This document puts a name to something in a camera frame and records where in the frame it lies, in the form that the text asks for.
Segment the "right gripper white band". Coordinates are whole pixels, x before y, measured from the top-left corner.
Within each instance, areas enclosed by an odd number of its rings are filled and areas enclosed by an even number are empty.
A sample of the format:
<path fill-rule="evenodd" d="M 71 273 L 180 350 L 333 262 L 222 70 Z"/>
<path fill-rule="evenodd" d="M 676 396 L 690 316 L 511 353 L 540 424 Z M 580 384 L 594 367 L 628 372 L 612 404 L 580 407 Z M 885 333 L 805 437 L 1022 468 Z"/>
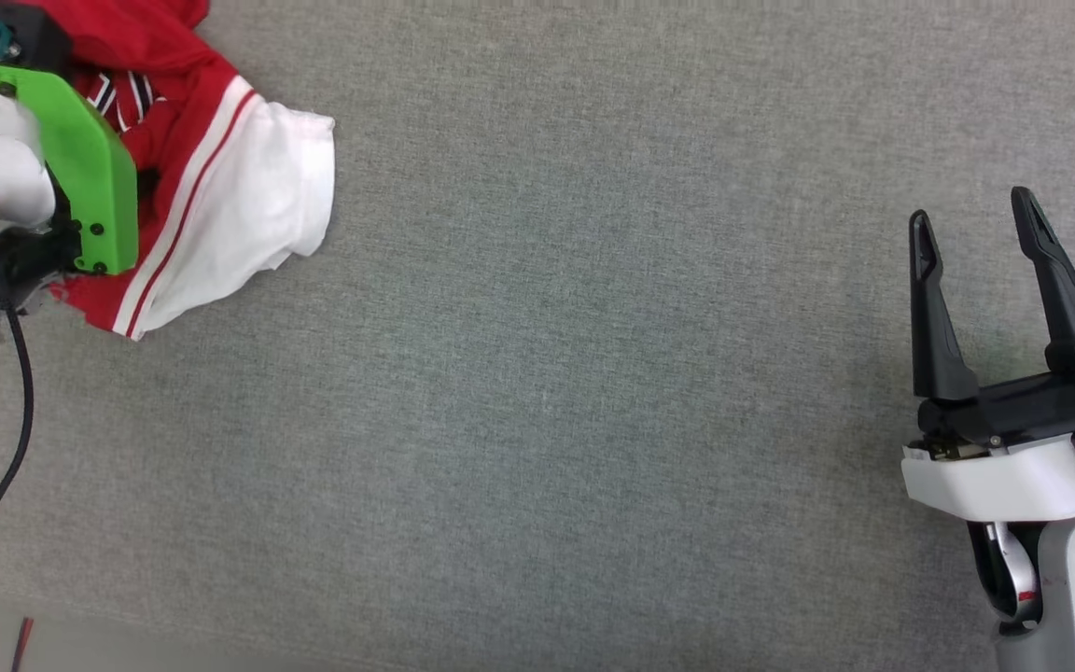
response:
<path fill-rule="evenodd" d="M 1075 264 L 1031 189 L 1012 187 L 1010 203 L 1038 280 L 1046 361 L 1054 373 L 1075 375 Z M 924 400 L 917 410 L 922 435 L 901 460 L 907 494 L 964 521 L 1075 518 L 1075 383 L 1044 373 L 980 390 L 944 301 L 942 255 L 926 210 L 909 218 L 909 264 L 914 395 Z"/>

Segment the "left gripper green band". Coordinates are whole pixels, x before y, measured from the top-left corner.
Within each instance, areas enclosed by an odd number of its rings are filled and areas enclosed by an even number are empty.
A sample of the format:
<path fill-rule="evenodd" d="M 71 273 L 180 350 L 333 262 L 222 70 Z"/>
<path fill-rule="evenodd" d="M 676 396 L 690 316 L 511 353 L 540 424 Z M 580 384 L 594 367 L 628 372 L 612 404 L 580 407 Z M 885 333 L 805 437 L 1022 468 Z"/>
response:
<path fill-rule="evenodd" d="M 22 112 L 14 133 L 34 156 L 0 169 L 0 216 L 31 229 L 72 221 L 74 267 L 119 275 L 138 259 L 137 167 L 131 153 L 72 84 L 49 71 L 0 65 L 0 86 Z"/>

